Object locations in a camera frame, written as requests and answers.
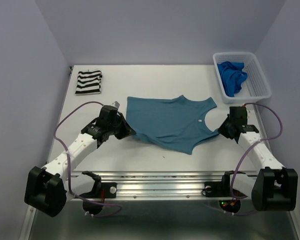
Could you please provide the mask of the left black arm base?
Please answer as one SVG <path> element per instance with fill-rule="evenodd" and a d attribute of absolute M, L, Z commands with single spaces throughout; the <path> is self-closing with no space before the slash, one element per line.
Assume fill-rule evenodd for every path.
<path fill-rule="evenodd" d="M 93 186 L 92 190 L 87 193 L 83 193 L 80 196 L 86 199 L 100 199 L 101 203 L 105 203 L 105 199 L 116 198 L 117 183 L 116 182 L 104 182 L 98 183 L 97 186 Z M 95 205 L 89 202 L 82 203 L 83 210 L 88 214 L 98 215 L 102 210 L 103 206 Z"/>

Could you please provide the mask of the black white striped tank top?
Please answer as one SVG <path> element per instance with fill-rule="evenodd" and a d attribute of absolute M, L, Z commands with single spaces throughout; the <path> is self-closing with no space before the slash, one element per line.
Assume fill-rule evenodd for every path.
<path fill-rule="evenodd" d="M 79 71 L 75 95 L 100 94 L 102 92 L 103 74 L 100 70 Z"/>

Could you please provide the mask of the white plastic basket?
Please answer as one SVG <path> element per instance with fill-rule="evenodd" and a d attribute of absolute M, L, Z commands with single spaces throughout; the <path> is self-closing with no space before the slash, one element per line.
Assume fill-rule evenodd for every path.
<path fill-rule="evenodd" d="M 225 104 L 257 102 L 271 97 L 270 85 L 251 52 L 219 52 L 213 62 Z"/>

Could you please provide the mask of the blue tank top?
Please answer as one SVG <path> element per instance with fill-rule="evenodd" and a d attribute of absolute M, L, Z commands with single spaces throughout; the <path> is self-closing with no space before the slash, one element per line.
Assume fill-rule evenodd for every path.
<path fill-rule="evenodd" d="M 225 61 L 217 64 L 221 82 L 228 97 L 234 97 L 242 89 L 242 84 L 247 80 L 248 74 L 243 71 L 244 63 Z"/>

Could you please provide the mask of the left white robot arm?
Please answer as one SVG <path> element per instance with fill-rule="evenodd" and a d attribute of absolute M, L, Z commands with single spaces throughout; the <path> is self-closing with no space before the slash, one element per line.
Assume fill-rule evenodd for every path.
<path fill-rule="evenodd" d="M 110 136 L 121 140 L 135 134 L 118 108 L 118 102 L 102 105 L 99 116 L 81 130 L 70 146 L 55 137 L 64 151 L 43 167 L 30 170 L 24 197 L 26 204 L 55 217 L 67 202 L 78 198 L 83 201 L 86 215 L 100 217 L 107 205 L 105 200 L 116 197 L 117 184 L 102 183 L 99 175 L 88 170 L 79 176 L 72 176 L 72 171 Z"/>

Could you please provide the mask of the teal tank top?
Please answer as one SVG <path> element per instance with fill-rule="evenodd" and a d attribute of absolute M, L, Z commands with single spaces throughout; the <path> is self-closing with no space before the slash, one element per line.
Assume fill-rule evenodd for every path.
<path fill-rule="evenodd" d="M 205 117 L 217 107 L 213 98 L 193 101 L 181 95 L 174 99 L 127 98 L 126 121 L 136 132 L 133 139 L 177 152 L 193 149 L 218 135 Z"/>

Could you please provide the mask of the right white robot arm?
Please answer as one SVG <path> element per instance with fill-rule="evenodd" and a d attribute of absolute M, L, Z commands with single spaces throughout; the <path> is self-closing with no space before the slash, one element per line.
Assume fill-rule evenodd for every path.
<path fill-rule="evenodd" d="M 267 139 L 261 137 L 254 125 L 248 124 L 246 106 L 231 106 L 218 132 L 235 140 L 245 151 L 234 172 L 220 182 L 221 192 L 237 200 L 251 198 L 257 211 L 293 211 L 296 206 L 298 174 L 280 163 L 265 145 Z M 257 172 L 256 179 L 239 171 L 246 157 Z"/>

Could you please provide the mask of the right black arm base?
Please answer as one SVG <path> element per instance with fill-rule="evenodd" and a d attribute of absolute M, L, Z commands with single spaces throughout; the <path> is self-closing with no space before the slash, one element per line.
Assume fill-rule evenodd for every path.
<path fill-rule="evenodd" d="M 221 210 L 225 214 L 242 215 L 239 213 L 241 201 L 237 197 L 245 197 L 245 195 L 234 190 L 233 197 L 229 192 L 229 187 L 224 186 L 222 181 L 206 181 L 201 194 L 207 198 L 219 198 L 217 210 Z"/>

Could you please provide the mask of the aluminium mounting rail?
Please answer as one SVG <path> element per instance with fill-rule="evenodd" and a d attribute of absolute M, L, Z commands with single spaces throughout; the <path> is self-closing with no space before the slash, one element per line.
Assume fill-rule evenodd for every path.
<path fill-rule="evenodd" d="M 218 182 L 224 171 L 108 172 L 94 171 L 103 182 L 116 182 L 113 201 L 206 200 L 205 182 Z"/>

